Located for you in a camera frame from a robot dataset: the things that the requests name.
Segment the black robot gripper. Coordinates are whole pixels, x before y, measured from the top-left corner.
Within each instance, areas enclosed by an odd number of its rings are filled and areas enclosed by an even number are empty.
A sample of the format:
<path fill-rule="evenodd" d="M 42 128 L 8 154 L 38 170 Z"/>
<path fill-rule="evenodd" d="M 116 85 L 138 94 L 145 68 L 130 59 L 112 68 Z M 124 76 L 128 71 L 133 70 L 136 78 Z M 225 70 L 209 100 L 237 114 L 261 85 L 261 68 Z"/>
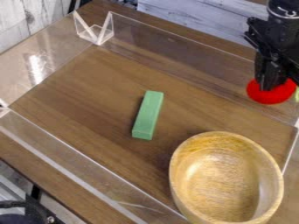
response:
<path fill-rule="evenodd" d="M 299 79 L 299 11 L 268 13 L 267 20 L 247 19 L 245 41 L 256 49 L 255 80 L 260 91 L 271 91 Z"/>

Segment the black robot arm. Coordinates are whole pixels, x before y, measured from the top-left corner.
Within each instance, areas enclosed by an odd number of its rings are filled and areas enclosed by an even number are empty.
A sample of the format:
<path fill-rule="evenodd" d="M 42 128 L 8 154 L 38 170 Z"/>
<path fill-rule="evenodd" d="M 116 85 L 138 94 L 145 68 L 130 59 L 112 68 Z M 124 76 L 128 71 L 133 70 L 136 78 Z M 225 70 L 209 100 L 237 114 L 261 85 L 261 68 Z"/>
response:
<path fill-rule="evenodd" d="M 245 41 L 256 49 L 255 79 L 261 91 L 291 80 L 299 86 L 299 0 L 268 0 L 268 17 L 247 19 Z"/>

